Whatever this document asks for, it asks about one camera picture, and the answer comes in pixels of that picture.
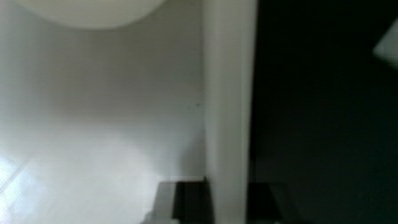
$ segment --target floor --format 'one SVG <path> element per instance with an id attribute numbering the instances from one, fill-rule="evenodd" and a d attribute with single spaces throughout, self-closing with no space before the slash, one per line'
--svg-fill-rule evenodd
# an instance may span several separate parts
<path id="1" fill-rule="evenodd" d="M 0 224 L 139 224 L 205 174 L 201 1 L 100 32 L 0 6 Z"/>

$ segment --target white wall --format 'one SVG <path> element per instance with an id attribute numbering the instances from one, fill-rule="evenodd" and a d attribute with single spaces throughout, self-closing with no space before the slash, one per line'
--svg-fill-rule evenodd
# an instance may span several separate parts
<path id="1" fill-rule="evenodd" d="M 205 1 L 207 173 L 217 224 L 246 223 L 256 0 Z"/>
<path id="2" fill-rule="evenodd" d="M 13 223 L 137 224 L 157 181 L 205 175 L 201 10 L 169 0 L 132 26 L 84 31 L 0 2 L 0 161 L 29 161 L 11 177 L 47 189 L 8 188 Z"/>
<path id="3" fill-rule="evenodd" d="M 398 69 L 398 20 L 395 21 L 390 31 L 384 34 L 374 53 L 375 56 L 386 60 L 391 66 Z"/>

